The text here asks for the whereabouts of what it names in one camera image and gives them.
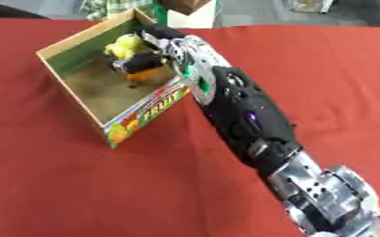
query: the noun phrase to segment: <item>cardboard box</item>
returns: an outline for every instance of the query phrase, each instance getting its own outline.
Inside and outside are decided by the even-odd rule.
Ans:
[[[204,6],[210,0],[158,0],[158,2],[169,10],[174,10],[185,15],[190,15]]]
[[[188,93],[167,66],[157,75],[164,80],[162,84],[131,89],[124,75],[107,65],[102,53],[107,44],[152,23],[152,19],[139,10],[127,10],[37,52],[63,90],[111,147],[143,128]]]

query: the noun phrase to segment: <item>white object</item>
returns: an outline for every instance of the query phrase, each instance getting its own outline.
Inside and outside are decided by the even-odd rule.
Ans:
[[[213,28],[216,19],[217,0],[211,0],[189,16],[169,10],[168,25],[172,28]]]

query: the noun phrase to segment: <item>fruit illustration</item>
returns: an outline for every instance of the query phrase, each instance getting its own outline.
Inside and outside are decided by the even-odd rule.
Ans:
[[[127,137],[127,135],[128,135],[128,132],[125,129],[125,127],[123,127],[122,125],[120,125],[120,124],[112,124],[110,126],[108,136],[109,136],[109,139],[113,143],[120,143],[120,142],[122,142]]]
[[[130,124],[128,124],[127,126],[127,131],[130,131],[130,132],[135,132],[139,129],[138,127],[138,119],[136,120],[133,120],[132,122],[130,122]]]
[[[124,127],[127,127],[134,120],[136,120],[136,114],[132,113],[131,115],[125,117],[120,124]]]

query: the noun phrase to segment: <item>black object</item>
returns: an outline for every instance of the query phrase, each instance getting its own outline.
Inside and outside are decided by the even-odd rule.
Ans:
[[[125,62],[123,69],[129,74],[134,74],[148,69],[160,68],[164,65],[162,59],[162,56],[155,52],[141,52]]]
[[[241,69],[213,67],[216,94],[205,116],[242,162],[258,170],[266,179],[280,168],[300,145],[294,127],[284,113]],[[265,142],[268,147],[249,153],[252,144]]]
[[[0,18],[46,19],[46,17],[34,14],[32,12],[3,5],[0,5]]]
[[[148,45],[152,49],[158,49],[158,46],[155,44],[155,42],[152,42],[151,40],[153,39],[148,39],[148,34],[151,35],[151,38],[154,38],[154,40],[172,40],[172,39],[181,39],[186,36],[185,33],[182,33],[180,31],[177,31],[173,28],[167,27],[167,26],[162,26],[158,24],[154,25],[147,25],[142,27],[140,30],[136,32],[139,37],[141,37],[146,45]]]

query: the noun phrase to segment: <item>red tablecloth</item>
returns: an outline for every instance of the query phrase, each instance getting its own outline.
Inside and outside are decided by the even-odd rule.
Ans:
[[[34,53],[91,24],[0,19],[0,236],[301,236],[189,96],[103,143]],[[323,166],[380,194],[380,29],[189,32],[265,88]]]

